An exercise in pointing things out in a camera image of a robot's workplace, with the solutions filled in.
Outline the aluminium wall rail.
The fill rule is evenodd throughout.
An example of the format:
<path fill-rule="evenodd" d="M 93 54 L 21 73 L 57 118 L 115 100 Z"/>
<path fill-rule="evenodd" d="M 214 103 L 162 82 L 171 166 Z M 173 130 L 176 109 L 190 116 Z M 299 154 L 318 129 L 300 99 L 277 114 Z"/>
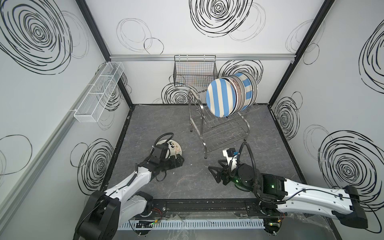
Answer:
<path fill-rule="evenodd" d="M 294 61 L 295 54 L 161 54 L 161 55 L 111 55 L 112 61 L 139 62 L 139 61 Z"/>

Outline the stainless steel dish rack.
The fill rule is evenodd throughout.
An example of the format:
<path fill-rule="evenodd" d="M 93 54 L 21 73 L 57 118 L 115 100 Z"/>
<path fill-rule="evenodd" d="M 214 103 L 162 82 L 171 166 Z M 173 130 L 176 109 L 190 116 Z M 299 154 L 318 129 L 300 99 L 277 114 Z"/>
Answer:
<path fill-rule="evenodd" d="M 260 106 L 254 104 L 248 109 L 218 118 L 212 114 L 202 97 L 206 91 L 195 92 L 188 90 L 190 131 L 195 131 L 203 145 L 204 158 L 208 154 L 232 144 L 238 140 L 246 141 L 250 134 L 250 124 L 247 116 L 259 110 Z"/>

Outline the white mesh wall shelf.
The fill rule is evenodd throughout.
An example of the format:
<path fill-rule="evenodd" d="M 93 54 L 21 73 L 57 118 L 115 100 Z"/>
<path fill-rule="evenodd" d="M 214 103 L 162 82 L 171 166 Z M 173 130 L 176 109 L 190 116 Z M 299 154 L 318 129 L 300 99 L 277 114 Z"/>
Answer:
<path fill-rule="evenodd" d="M 121 62 L 107 62 L 101 65 L 97 70 L 96 80 L 91 84 L 91 88 L 74 113 L 75 119 L 80 123 L 99 121 L 124 69 Z"/>

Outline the orange sunburst plate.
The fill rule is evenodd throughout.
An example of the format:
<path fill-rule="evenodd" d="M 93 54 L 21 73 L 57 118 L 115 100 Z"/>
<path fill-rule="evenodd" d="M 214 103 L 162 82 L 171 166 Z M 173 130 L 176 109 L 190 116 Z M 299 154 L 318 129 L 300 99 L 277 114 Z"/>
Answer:
<path fill-rule="evenodd" d="M 231 76 L 229 76 L 229 78 L 235 84 L 235 89 L 236 89 L 236 93 L 237 93 L 237 103 L 236 103 L 235 112 L 239 112 L 242 110 L 242 108 L 245 105 L 246 89 L 245 89 L 245 86 L 244 86 L 242 80 L 238 76 L 231 75 Z"/>

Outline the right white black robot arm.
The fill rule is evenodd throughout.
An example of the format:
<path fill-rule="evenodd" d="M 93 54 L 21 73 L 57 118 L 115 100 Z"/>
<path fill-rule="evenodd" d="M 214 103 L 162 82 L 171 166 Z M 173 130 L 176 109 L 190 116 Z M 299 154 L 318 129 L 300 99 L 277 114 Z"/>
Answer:
<path fill-rule="evenodd" d="M 234 183 L 243 192 L 252 193 L 264 215 L 302 213 L 319 215 L 350 228 L 368 229 L 368 218 L 361 206 L 358 190 L 353 186 L 325 189 L 301 184 L 284 177 L 261 174 L 252 166 L 232 168 L 224 160 L 219 167 L 209 167 L 217 183 Z"/>

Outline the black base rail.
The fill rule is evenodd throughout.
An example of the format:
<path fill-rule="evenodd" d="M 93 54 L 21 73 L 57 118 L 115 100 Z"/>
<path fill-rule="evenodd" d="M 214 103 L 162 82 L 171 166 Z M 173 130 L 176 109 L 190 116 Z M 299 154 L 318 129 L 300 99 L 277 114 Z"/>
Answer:
<path fill-rule="evenodd" d="M 166 217 L 171 213 L 236 212 L 249 217 L 277 218 L 287 216 L 288 212 L 278 211 L 277 206 L 268 205 L 257 199 L 181 199 L 153 200 L 134 196 L 120 210 L 113 214 L 119 218 L 140 216 L 141 218 Z"/>

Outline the white plate green cloud outline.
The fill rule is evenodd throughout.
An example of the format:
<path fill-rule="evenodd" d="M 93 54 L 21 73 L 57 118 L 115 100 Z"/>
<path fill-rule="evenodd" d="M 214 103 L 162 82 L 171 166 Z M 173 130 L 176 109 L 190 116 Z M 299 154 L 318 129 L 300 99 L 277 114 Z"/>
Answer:
<path fill-rule="evenodd" d="M 254 105 L 256 103 L 257 98 L 258 98 L 259 90 L 258 90 L 258 84 L 257 84 L 256 78 L 253 75 L 251 75 L 251 77 L 253 80 L 253 88 L 254 88 L 252 105 Z"/>

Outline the green red rimmed white plate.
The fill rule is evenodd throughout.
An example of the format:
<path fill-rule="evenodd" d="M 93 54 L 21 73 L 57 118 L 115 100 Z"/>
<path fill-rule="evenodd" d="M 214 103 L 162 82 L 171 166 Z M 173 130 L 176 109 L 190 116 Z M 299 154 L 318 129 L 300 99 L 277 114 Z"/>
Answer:
<path fill-rule="evenodd" d="M 235 114 L 243 109 L 245 103 L 244 85 L 241 79 L 236 75 L 224 77 L 232 85 L 235 91 L 235 107 L 231 114 Z"/>

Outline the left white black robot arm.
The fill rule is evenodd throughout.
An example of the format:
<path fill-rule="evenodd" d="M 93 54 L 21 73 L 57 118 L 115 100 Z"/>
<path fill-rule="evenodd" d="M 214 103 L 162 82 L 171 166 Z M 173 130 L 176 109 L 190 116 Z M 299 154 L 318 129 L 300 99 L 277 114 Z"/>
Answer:
<path fill-rule="evenodd" d="M 75 227 L 73 238 L 79 240 L 111 240 L 118 227 L 136 215 L 152 212 L 153 197 L 141 191 L 160 172 L 166 172 L 183 165 L 185 159 L 169 149 L 168 143 L 153 147 L 151 153 L 127 178 L 114 187 L 101 192 L 95 191 Z"/>

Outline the blue striped plate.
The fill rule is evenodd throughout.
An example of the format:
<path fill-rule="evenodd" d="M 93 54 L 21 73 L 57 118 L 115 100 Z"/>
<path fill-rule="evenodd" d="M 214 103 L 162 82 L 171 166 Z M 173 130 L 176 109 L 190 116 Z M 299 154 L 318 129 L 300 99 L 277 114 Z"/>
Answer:
<path fill-rule="evenodd" d="M 255 102 L 255 79 L 247 72 L 236 73 L 237 76 L 243 83 L 245 88 L 245 103 L 243 104 L 242 111 L 250 107 Z"/>
<path fill-rule="evenodd" d="M 229 116 L 236 106 L 234 87 L 226 79 L 212 81 L 207 88 L 206 103 L 214 116 L 218 118 Z"/>

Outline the cream plate with black drawing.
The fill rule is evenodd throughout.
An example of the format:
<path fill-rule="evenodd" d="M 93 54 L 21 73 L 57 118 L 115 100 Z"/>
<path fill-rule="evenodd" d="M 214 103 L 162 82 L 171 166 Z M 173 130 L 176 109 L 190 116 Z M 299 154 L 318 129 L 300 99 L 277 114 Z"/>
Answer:
<path fill-rule="evenodd" d="M 180 144 L 174 140 L 163 139 L 157 142 L 155 150 L 159 150 L 161 157 L 164 157 L 165 159 L 171 156 L 182 155 L 182 148 Z"/>

